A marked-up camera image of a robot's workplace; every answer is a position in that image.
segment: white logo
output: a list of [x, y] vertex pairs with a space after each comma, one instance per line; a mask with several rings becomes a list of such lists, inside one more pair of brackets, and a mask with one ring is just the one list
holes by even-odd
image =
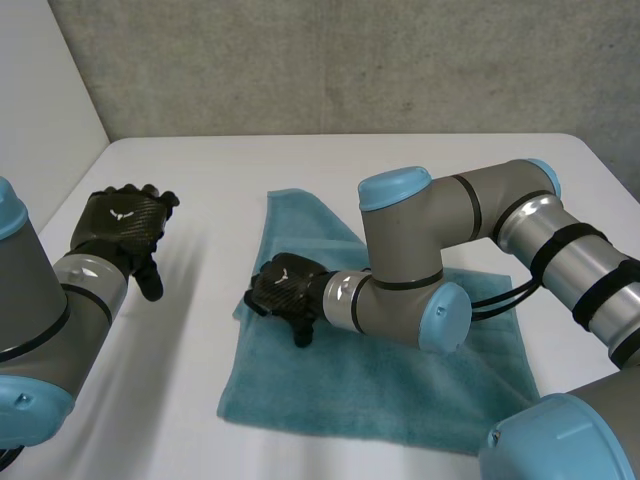
[[287, 276], [287, 269], [286, 269], [286, 268], [283, 268], [282, 270], [283, 270], [283, 272], [282, 272], [282, 278], [281, 278], [280, 280], [278, 280], [277, 282], [275, 282], [275, 285], [278, 285], [279, 283], [282, 283], [282, 282], [284, 282], [285, 280], [289, 280], [289, 277]]
[[111, 212], [111, 215], [113, 215], [113, 216], [116, 218], [116, 220], [118, 220], [118, 221], [122, 220], [123, 218], [128, 218], [128, 217], [130, 217], [130, 216], [131, 216], [131, 215], [133, 215], [133, 213], [134, 213], [134, 212], [129, 212], [129, 213], [116, 213], [116, 212], [114, 212], [113, 210], [109, 210], [109, 211]]

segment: folded towel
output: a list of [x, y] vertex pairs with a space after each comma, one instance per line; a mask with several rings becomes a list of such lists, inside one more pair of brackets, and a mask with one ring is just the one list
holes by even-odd
[[[366, 247], [320, 200], [269, 193], [255, 272], [276, 253], [329, 270], [368, 266]], [[511, 289], [508, 276], [445, 269], [472, 301]], [[491, 426], [538, 400], [513, 310], [474, 323], [465, 344], [440, 356], [314, 324], [299, 349], [291, 328], [240, 302], [231, 377], [218, 405], [230, 422], [311, 435], [381, 439], [476, 454]]]

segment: white tabletop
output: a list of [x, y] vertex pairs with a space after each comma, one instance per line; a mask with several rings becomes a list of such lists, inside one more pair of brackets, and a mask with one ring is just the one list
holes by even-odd
[[[35, 479], [479, 479], [475, 458], [379, 441], [304, 437], [225, 423], [216, 407], [238, 335], [231, 318], [255, 261], [266, 192], [316, 194], [361, 238], [356, 186], [407, 165], [434, 177], [513, 158], [546, 160], [567, 210], [640, 256], [640, 206], [580, 140], [567, 135], [345, 135], [157, 138], [111, 145], [45, 227], [63, 255], [89, 194], [153, 183], [182, 205], [157, 260], [166, 295], [145, 302], [131, 283], [123, 309], [78, 399], [51, 441], [27, 449], [6, 478]], [[528, 280], [489, 240], [451, 248], [445, 265]], [[549, 292], [518, 307], [541, 394], [614, 371], [606, 348]]]

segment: blue end cap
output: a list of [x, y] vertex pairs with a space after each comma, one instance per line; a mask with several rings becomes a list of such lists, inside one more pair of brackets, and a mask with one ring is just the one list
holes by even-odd
[[418, 344], [421, 350], [451, 353], [464, 342], [471, 326], [471, 300], [456, 283], [440, 286], [420, 320]]
[[20, 230], [28, 218], [27, 207], [13, 191], [9, 181], [0, 177], [0, 240]]
[[431, 175], [422, 167], [406, 167], [374, 175], [360, 182], [360, 210], [370, 212], [390, 207], [424, 190]]
[[49, 440], [74, 407], [65, 390], [41, 380], [0, 375], [0, 449]]
[[609, 425], [565, 393], [498, 423], [479, 457], [484, 480], [636, 479]]
[[553, 189], [556, 191], [556, 197], [562, 198], [562, 187], [560, 186], [560, 180], [558, 180], [558, 175], [555, 170], [544, 160], [539, 160], [537, 158], [525, 158], [525, 160], [533, 163], [547, 174], [547, 177], [549, 177], [549, 180], [551, 180], [551, 183], [553, 184]]

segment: blue towel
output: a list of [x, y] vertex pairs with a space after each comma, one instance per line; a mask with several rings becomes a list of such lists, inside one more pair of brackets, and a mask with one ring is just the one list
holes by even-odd
[[[278, 252], [330, 270], [368, 265], [362, 242], [320, 200], [269, 193], [255, 272]], [[508, 276], [445, 269], [472, 300], [511, 289]], [[281, 319], [242, 302], [231, 377], [218, 415], [230, 422], [310, 435], [380, 439], [477, 454], [491, 426], [538, 400], [514, 311], [473, 324], [465, 344], [439, 356], [314, 324], [298, 349]]]

